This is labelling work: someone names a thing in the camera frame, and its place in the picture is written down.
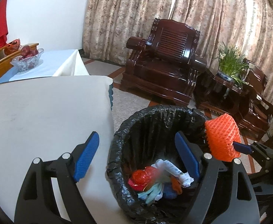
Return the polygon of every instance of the orange foam net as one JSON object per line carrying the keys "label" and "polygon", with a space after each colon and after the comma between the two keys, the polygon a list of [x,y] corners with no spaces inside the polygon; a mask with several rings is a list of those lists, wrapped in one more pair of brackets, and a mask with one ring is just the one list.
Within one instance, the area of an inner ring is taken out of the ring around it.
{"label": "orange foam net", "polygon": [[211,154],[221,161],[232,161],[240,157],[233,147],[233,141],[241,142],[239,128],[229,114],[205,122],[207,141]]}

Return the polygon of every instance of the dark wooden chair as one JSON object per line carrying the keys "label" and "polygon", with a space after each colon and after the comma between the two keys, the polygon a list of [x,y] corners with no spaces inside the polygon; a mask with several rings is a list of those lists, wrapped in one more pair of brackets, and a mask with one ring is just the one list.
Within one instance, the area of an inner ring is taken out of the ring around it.
{"label": "dark wooden chair", "polygon": [[247,63],[249,63],[249,69],[245,81],[249,85],[243,85],[243,90],[247,93],[243,97],[237,96],[234,99],[239,106],[233,118],[240,129],[249,130],[260,141],[270,127],[273,105],[262,97],[267,84],[266,75],[253,62],[247,60]]}
{"label": "dark wooden chair", "polygon": [[155,19],[148,40],[130,37],[121,90],[137,87],[187,106],[206,60],[195,54],[200,32],[174,20]]}

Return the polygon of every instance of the white wall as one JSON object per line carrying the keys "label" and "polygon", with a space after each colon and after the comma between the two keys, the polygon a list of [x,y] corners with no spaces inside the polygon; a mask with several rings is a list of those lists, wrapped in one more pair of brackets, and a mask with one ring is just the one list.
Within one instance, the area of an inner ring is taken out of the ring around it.
{"label": "white wall", "polygon": [[8,42],[45,50],[81,49],[88,0],[8,0]]}

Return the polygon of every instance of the white tablecloth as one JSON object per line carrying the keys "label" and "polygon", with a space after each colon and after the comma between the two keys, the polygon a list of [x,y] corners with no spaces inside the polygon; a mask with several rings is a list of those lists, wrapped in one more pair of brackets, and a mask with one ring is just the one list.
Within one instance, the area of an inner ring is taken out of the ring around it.
{"label": "white tablecloth", "polygon": [[45,51],[35,68],[28,71],[18,71],[14,66],[0,78],[0,83],[73,75],[89,75],[77,49]]}
{"label": "white tablecloth", "polygon": [[[57,159],[96,131],[99,148],[78,189],[98,224],[130,223],[105,177],[114,134],[108,93],[112,82],[105,76],[65,76],[0,85],[0,206],[12,220],[32,160]],[[69,219],[54,180],[61,216]]]}

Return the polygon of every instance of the black trash bag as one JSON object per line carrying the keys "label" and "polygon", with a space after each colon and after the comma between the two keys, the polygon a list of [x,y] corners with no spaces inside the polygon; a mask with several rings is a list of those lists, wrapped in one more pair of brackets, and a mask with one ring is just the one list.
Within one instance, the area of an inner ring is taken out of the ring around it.
{"label": "black trash bag", "polygon": [[135,223],[179,223],[196,183],[183,188],[183,193],[174,200],[161,199],[148,206],[138,199],[128,179],[135,170],[145,169],[157,159],[167,159],[187,172],[176,150],[174,136],[181,130],[203,152],[210,152],[205,143],[208,119],[196,109],[159,105],[138,111],[122,123],[111,144],[107,175],[119,206]]}

